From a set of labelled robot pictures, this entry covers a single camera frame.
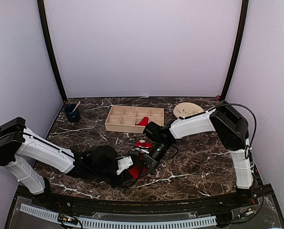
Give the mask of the plain red sock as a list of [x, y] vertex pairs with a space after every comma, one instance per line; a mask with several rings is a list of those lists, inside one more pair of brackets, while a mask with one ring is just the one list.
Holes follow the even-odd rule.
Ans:
[[144, 155], [148, 154], [151, 150], [152, 144], [145, 140], [138, 140], [136, 145], [133, 147], [131, 158], [134, 165], [128, 169], [128, 172], [132, 175], [133, 179], [137, 179], [139, 174], [146, 172], [145, 167], [143, 167], [142, 172], [140, 171], [142, 166], [139, 163], [142, 161]]

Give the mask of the wooden compartment tray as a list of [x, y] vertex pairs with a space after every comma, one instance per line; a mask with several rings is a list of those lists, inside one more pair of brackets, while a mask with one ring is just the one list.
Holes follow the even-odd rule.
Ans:
[[137, 126], [136, 118], [164, 125], [164, 109], [154, 107], [112, 106], [105, 122], [107, 131], [142, 134], [145, 126]]

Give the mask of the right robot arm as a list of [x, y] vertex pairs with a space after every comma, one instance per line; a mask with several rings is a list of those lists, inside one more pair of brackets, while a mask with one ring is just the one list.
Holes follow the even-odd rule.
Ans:
[[226, 101], [199, 114], [179, 117], [166, 126], [150, 122], [143, 134], [155, 145], [143, 158], [146, 168], [152, 170], [163, 159], [177, 139], [187, 136], [216, 132], [222, 145], [231, 154], [239, 192], [233, 195], [233, 203], [243, 207], [251, 199], [248, 190], [253, 184], [253, 163], [251, 149], [254, 137], [249, 135], [248, 121], [235, 109], [237, 104]]

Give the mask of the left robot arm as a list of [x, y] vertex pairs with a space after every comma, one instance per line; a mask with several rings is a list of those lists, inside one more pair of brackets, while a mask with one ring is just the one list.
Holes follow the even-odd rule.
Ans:
[[57, 198], [49, 191], [48, 181], [36, 173], [26, 157], [74, 178], [98, 178], [111, 187], [123, 187], [126, 181], [133, 179], [128, 171], [133, 165], [130, 156], [118, 158], [110, 146], [99, 146], [86, 153], [71, 151], [33, 133], [26, 127], [25, 119], [14, 118], [0, 126], [0, 166], [9, 170], [30, 193], [38, 195], [39, 202], [46, 208], [53, 208]]

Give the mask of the cream painted ceramic plate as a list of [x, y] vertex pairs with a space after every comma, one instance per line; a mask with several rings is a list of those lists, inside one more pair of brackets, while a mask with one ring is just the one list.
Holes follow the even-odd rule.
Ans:
[[204, 112], [204, 110], [197, 104], [194, 103], [180, 103], [175, 106], [173, 114], [176, 118], [184, 119], [186, 117], [197, 115]]

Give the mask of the dark blue cup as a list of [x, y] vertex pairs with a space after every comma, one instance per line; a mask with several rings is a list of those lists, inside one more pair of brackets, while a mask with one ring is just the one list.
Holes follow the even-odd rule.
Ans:
[[81, 119], [79, 108], [76, 104], [70, 104], [64, 108], [64, 113], [70, 123], [77, 123]]

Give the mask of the black front rail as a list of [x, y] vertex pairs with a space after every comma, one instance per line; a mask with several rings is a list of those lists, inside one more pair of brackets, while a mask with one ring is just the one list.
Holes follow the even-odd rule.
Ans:
[[193, 198], [174, 201], [110, 201], [90, 198], [70, 197], [52, 194], [54, 200], [61, 204], [62, 212], [75, 216], [100, 213], [117, 214], [168, 214], [194, 212], [198, 214], [224, 214], [240, 205], [232, 205], [235, 193], [223, 194], [215, 197]]

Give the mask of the left black frame post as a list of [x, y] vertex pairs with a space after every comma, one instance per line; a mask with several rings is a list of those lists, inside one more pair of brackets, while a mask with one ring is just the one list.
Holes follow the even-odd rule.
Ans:
[[50, 36], [50, 31], [49, 31], [49, 25], [48, 25], [48, 20], [47, 20], [47, 15], [46, 15], [46, 10], [45, 10], [45, 1], [44, 0], [37, 0], [37, 5], [38, 5], [38, 12], [39, 12], [39, 18], [41, 21], [41, 28], [42, 28], [42, 33], [48, 53], [48, 57], [50, 60], [51, 68], [53, 71], [54, 79], [56, 82], [56, 85], [58, 87], [60, 96], [62, 101], [65, 103], [68, 98], [62, 83], [61, 75], [58, 69], [55, 53], [53, 50], [53, 45], [51, 41], [51, 36]]

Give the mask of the black frame post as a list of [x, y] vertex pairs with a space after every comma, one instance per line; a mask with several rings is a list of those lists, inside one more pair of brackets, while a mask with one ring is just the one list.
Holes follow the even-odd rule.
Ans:
[[49, 31], [49, 25], [48, 25], [48, 20], [47, 20], [47, 15], [46, 15], [46, 10], [45, 10], [45, 1], [44, 0], [37, 0], [37, 5], [38, 5], [38, 12], [39, 12], [39, 18], [41, 21], [41, 28], [42, 28], [42, 33], [48, 53], [48, 57], [50, 60], [51, 68], [53, 71], [54, 79], [56, 82], [56, 85], [58, 87], [60, 96], [62, 101], [65, 103], [68, 98], [62, 83], [61, 75], [58, 69], [55, 53], [53, 50], [53, 45], [51, 41], [51, 36], [50, 36], [50, 31]]
[[230, 65], [229, 65], [226, 79], [225, 79], [223, 89], [220, 95], [221, 100], [226, 99], [230, 85], [231, 85], [231, 81], [233, 78], [233, 74], [235, 71], [236, 63], [237, 63], [239, 52], [240, 52], [240, 47], [242, 44], [242, 38], [243, 38], [243, 33], [244, 33], [244, 28], [245, 28], [245, 23], [246, 23], [248, 6], [249, 6], [249, 0], [242, 0], [240, 16], [239, 16], [239, 23], [238, 23], [237, 33], [235, 37], [233, 52], [232, 52], [232, 56], [230, 60]]

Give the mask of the right black frame post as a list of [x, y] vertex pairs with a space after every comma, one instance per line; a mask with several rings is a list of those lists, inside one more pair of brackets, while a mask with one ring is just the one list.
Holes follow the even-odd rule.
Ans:
[[231, 85], [231, 81], [233, 78], [233, 74], [235, 71], [236, 63], [237, 63], [239, 52], [240, 52], [240, 47], [242, 44], [242, 38], [243, 38], [243, 33], [244, 33], [244, 28], [245, 28], [245, 23], [246, 23], [248, 6], [249, 6], [249, 0], [242, 0], [240, 16], [239, 16], [239, 23], [238, 23], [237, 33], [235, 37], [233, 52], [232, 52], [232, 56], [230, 60], [230, 65], [229, 65], [226, 79], [225, 79], [223, 89], [220, 95], [221, 100], [226, 99], [230, 85]]

